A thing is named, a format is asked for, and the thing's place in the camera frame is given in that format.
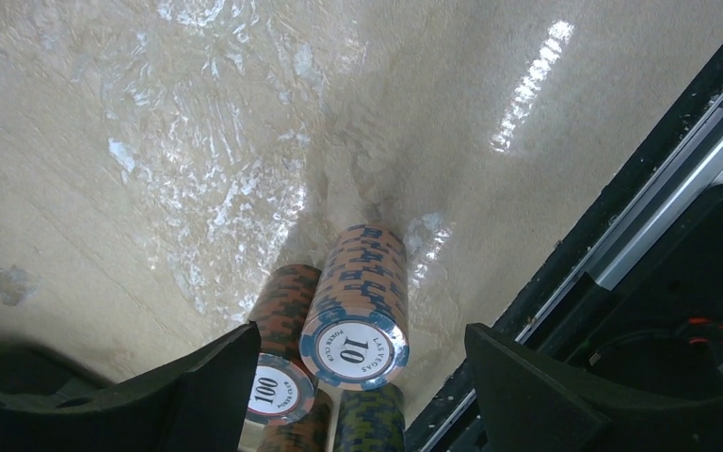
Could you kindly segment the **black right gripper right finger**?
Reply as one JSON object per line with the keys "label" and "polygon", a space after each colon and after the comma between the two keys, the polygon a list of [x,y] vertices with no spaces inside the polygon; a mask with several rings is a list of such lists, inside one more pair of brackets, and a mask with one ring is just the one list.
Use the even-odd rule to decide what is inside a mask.
{"label": "black right gripper right finger", "polygon": [[585,370],[482,324],[465,332],[496,451],[723,451],[723,375],[674,340],[633,344]]}

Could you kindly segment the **pink blue 10 chip stack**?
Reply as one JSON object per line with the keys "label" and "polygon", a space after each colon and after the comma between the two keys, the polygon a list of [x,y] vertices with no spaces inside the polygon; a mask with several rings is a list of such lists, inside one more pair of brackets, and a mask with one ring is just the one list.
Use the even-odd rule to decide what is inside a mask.
{"label": "pink blue 10 chip stack", "polygon": [[376,224],[339,233],[298,349],[330,386],[368,391],[394,381],[410,357],[407,253],[397,234]]}

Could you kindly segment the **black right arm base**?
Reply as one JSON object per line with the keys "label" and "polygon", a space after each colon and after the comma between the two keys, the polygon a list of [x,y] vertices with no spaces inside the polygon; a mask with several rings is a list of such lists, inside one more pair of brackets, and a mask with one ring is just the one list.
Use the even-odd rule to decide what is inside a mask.
{"label": "black right arm base", "polygon": [[559,357],[662,396],[723,395],[723,185],[684,210]]}

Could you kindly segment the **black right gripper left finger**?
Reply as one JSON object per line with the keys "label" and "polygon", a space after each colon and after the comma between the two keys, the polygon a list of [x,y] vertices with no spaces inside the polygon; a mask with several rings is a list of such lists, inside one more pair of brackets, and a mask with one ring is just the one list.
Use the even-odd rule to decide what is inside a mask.
{"label": "black right gripper left finger", "polygon": [[248,323],[123,382],[0,348],[0,451],[235,451],[260,350]]}

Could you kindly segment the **orange black 100 chip stack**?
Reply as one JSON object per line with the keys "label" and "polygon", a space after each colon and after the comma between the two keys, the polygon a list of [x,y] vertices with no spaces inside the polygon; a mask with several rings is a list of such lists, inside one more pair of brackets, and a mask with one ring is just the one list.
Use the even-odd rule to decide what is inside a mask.
{"label": "orange black 100 chip stack", "polygon": [[291,424],[313,406],[316,378],[301,360],[299,339],[320,275],[303,264],[276,269],[250,312],[261,338],[246,412],[250,422]]}

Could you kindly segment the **orange brown chip stack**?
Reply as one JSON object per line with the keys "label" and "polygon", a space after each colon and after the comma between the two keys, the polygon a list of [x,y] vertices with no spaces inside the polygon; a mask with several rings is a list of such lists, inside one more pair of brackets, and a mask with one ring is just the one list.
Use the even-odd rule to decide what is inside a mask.
{"label": "orange brown chip stack", "polygon": [[332,400],[318,390],[311,410],[300,420],[280,426],[266,426],[257,451],[324,451],[328,443]]}

